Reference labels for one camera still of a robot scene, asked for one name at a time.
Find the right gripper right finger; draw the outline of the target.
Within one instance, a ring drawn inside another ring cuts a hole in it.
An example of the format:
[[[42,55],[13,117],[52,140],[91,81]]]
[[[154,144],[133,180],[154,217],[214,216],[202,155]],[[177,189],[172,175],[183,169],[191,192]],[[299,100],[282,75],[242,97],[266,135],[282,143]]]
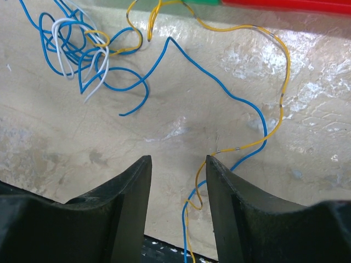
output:
[[[206,179],[220,262],[350,262],[350,201],[293,203],[212,156]]]

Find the green bin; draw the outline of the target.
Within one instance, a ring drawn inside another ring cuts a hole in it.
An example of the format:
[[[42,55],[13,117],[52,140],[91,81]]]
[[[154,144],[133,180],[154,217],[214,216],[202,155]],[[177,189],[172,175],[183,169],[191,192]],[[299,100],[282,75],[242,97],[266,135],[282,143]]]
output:
[[[218,6],[222,5],[221,0],[182,0],[187,4],[199,4],[199,5],[210,5],[210,6]]]

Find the red bin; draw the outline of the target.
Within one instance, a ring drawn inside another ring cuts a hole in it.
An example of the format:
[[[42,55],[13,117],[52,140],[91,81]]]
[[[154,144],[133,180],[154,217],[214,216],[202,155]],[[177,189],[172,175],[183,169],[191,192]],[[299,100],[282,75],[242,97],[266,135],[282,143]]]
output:
[[[224,5],[265,9],[286,9],[350,15],[350,1],[334,0],[227,0]]]

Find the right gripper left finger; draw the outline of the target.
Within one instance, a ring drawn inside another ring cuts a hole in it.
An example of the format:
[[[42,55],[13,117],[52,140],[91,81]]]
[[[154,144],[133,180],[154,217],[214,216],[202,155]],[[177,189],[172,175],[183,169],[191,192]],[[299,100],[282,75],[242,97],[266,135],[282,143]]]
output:
[[[1,183],[1,262],[139,262],[152,160],[66,203]]]

